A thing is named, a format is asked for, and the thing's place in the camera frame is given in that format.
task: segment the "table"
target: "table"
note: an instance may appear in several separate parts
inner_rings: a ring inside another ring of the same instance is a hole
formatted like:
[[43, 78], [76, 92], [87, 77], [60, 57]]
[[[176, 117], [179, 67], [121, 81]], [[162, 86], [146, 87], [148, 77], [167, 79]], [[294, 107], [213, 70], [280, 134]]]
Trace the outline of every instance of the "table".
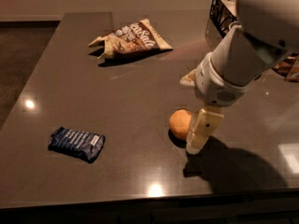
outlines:
[[[89, 56], [94, 38], [143, 18], [173, 51], [106, 67]], [[174, 111], [203, 107], [179, 80], [210, 51], [207, 19], [205, 10], [65, 14], [0, 132], [0, 208], [297, 190], [299, 88], [272, 70], [223, 109], [199, 156], [169, 138]], [[48, 151], [61, 126], [107, 137], [95, 163]]]

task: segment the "floor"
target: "floor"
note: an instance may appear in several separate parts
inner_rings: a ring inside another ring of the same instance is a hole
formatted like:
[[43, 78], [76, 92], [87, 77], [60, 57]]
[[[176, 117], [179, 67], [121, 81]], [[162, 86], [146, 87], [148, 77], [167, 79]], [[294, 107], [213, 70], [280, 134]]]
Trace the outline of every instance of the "floor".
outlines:
[[0, 23], [0, 130], [56, 29]]

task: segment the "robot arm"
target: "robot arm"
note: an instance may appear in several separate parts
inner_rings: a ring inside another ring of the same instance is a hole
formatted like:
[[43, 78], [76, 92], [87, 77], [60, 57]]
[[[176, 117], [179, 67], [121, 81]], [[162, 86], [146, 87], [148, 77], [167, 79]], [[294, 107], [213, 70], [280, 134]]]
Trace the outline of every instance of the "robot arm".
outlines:
[[190, 153], [198, 152], [217, 128], [221, 107], [232, 105], [252, 80], [299, 50], [299, 0], [239, 0], [238, 8], [239, 24], [181, 80], [209, 105], [187, 136]]

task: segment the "dark blue packet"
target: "dark blue packet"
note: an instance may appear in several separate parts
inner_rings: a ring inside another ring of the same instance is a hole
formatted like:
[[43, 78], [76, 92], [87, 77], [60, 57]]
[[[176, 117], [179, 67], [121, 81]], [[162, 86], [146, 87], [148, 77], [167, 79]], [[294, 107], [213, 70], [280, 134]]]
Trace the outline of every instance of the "dark blue packet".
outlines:
[[94, 162], [99, 156], [106, 138], [97, 133], [88, 133], [59, 128], [51, 135], [48, 149]]

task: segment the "snack bag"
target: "snack bag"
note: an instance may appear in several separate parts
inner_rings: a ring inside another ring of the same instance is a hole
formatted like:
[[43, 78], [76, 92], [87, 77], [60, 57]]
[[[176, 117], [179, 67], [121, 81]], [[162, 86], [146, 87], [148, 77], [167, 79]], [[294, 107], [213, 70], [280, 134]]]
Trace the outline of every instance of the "snack bag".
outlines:
[[51, 135], [48, 149], [81, 158], [87, 162], [94, 162], [105, 143], [105, 139], [100, 134], [61, 127]]
[[109, 35], [99, 36], [88, 46], [104, 46], [104, 52], [98, 58], [105, 59], [132, 59], [153, 51], [172, 49], [148, 19], [124, 26]]

